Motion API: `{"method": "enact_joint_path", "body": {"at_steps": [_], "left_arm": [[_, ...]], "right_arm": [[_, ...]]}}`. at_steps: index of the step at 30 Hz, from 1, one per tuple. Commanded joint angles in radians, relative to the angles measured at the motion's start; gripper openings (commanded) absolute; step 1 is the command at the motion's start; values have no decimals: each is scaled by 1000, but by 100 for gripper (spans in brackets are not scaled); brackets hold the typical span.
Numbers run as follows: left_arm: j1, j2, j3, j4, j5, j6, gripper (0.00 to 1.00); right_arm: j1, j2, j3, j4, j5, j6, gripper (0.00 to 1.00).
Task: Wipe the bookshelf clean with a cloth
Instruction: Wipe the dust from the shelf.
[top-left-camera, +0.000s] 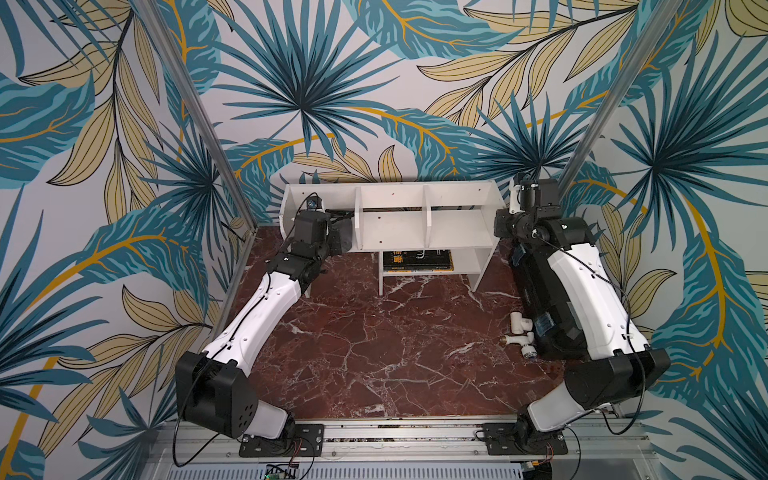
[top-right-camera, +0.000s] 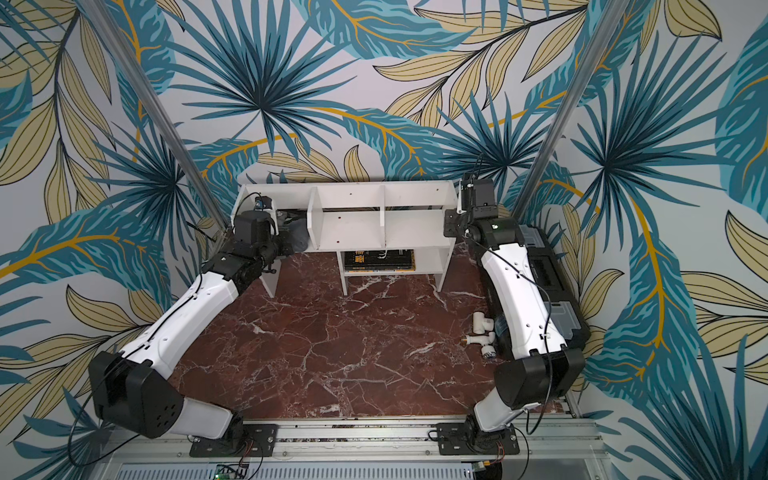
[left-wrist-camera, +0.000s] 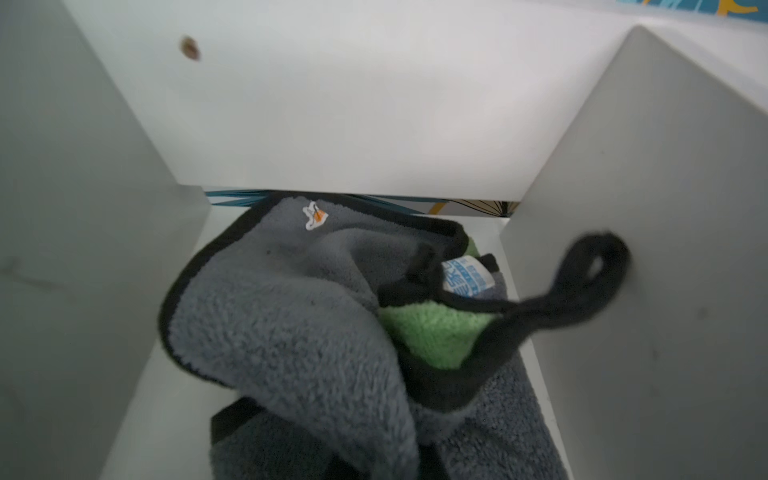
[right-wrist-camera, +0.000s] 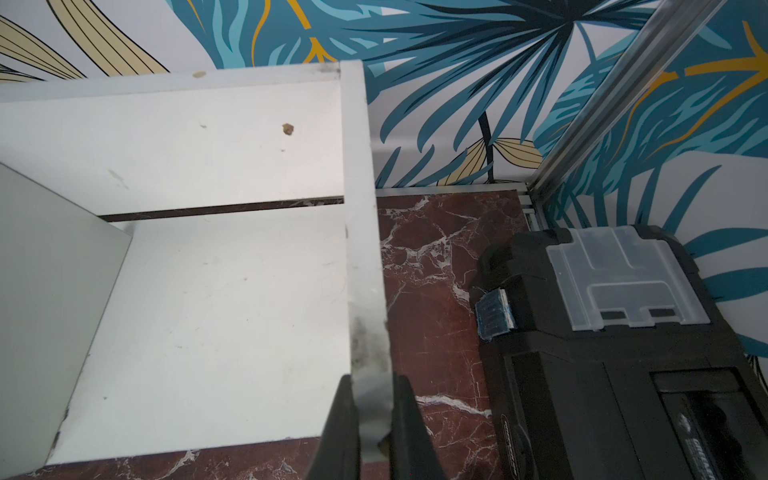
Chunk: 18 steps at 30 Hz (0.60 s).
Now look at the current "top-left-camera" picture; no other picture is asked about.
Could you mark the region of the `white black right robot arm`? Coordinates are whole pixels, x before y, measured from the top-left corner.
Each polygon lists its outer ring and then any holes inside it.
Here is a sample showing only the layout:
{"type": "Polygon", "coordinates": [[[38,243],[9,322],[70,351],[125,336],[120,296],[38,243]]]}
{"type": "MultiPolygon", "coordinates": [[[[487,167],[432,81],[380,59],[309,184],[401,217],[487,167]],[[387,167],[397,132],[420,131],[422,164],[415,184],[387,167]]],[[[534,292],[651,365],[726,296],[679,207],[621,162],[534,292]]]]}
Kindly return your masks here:
{"type": "Polygon", "coordinates": [[[632,322],[579,217],[497,211],[494,233],[510,239],[509,266],[533,326],[539,355],[571,360],[562,382],[519,414],[524,434],[549,434],[604,407],[645,393],[671,365],[632,322]]]}

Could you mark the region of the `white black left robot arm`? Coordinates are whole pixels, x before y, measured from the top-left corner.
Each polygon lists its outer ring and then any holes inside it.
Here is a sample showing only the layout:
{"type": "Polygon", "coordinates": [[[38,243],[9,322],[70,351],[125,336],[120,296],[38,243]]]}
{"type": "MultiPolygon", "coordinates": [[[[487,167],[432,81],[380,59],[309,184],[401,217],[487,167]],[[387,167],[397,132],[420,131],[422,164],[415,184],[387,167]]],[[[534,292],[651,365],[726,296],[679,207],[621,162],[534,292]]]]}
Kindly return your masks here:
{"type": "Polygon", "coordinates": [[[354,213],[303,210],[292,233],[267,262],[256,292],[235,319],[200,353],[175,366],[179,418],[229,438],[269,440],[292,434],[286,410],[258,399],[248,377],[288,310],[306,293],[330,256],[352,248],[354,213]]]}

